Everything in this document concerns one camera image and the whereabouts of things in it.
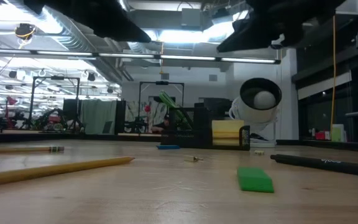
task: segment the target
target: exposed ductwork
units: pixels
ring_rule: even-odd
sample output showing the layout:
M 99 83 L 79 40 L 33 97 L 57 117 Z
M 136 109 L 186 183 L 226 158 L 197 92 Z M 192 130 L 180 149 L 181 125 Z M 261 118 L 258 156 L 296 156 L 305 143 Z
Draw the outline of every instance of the exposed ductwork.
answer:
M 60 36 L 57 35 L 56 37 L 53 37 L 53 39 L 61 43 L 68 50 L 79 52 L 97 51 L 96 47 L 89 42 L 77 26 L 60 12 L 45 6 L 43 12 L 38 15 L 25 6 L 23 0 L 6 0 L 6 2 L 14 5 L 22 12 L 32 15 L 35 20 L 39 22 L 50 21 L 59 24 L 62 27 L 62 31 L 59 33 Z M 121 83 L 122 76 L 130 80 L 125 75 L 122 75 L 121 71 L 110 65 L 110 63 L 103 58 L 97 58 L 96 60 L 92 60 L 90 63 L 94 65 L 100 71 L 102 76 L 109 82 Z

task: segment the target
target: ball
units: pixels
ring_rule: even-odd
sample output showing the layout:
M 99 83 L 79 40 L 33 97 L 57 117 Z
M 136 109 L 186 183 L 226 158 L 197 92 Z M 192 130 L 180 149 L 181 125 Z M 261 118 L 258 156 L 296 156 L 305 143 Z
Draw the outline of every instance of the ball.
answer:
M 269 91 L 260 91 L 254 97 L 254 106 L 258 110 L 272 108 L 276 104 L 274 95 Z

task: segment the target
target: ceiling vent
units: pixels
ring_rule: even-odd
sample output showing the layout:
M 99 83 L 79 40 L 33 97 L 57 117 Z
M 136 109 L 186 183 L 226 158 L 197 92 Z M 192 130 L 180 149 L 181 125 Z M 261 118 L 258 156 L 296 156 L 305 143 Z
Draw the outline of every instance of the ceiling vent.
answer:
M 161 80 L 169 80 L 169 73 L 162 73 Z
M 209 81 L 210 82 L 217 82 L 218 81 L 218 75 L 209 75 Z

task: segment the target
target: wooden table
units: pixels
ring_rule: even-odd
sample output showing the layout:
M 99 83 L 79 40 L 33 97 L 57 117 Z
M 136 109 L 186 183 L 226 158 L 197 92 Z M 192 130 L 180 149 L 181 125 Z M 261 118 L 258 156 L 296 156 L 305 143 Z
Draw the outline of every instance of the wooden table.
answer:
M 270 154 L 358 162 L 358 152 L 313 147 L 252 152 L 158 151 L 152 142 L 49 141 L 64 154 L 0 155 L 0 170 L 134 156 L 130 164 L 0 185 L 0 223 L 358 223 L 358 176 L 277 164 Z M 185 162 L 194 155 L 204 161 Z M 236 168 L 265 169 L 274 194 L 239 190 Z

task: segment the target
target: metal frame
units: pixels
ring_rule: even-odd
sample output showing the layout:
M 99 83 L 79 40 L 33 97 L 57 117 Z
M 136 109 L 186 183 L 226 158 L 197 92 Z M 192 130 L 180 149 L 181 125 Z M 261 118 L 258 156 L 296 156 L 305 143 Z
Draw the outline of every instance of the metal frame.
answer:
M 77 91 L 76 91 L 76 97 L 75 97 L 75 100 L 77 102 L 77 109 L 75 111 L 75 120 L 73 122 L 73 134 L 75 133 L 75 127 L 76 127 L 76 123 L 78 120 L 78 95 L 80 94 L 80 78 L 69 78 L 69 77 L 33 77 L 33 80 L 32 80 L 32 89 L 31 89 L 31 101 L 30 101 L 30 115 L 29 115 L 29 118 L 28 118 L 28 123 L 27 123 L 27 129 L 30 129 L 30 126 L 31 126 L 31 119 L 32 119 L 32 111 L 33 111 L 33 104 L 34 104 L 34 91 L 35 91 L 35 88 L 37 88 L 45 79 L 51 79 L 51 80 L 64 80 L 64 79 L 69 79 L 69 80 L 77 80 Z M 41 83 L 39 83 L 38 85 L 36 85 L 35 81 L 37 79 L 43 79 L 41 81 Z
M 140 120 L 140 99 L 142 96 L 142 85 L 143 84 L 156 84 L 156 85 L 181 85 L 181 106 L 183 107 L 183 104 L 185 102 L 185 84 L 184 83 L 172 83 L 172 82 L 165 82 L 165 81 L 159 81 L 159 82 L 140 82 L 139 83 L 139 100 L 137 105 L 137 119 Z

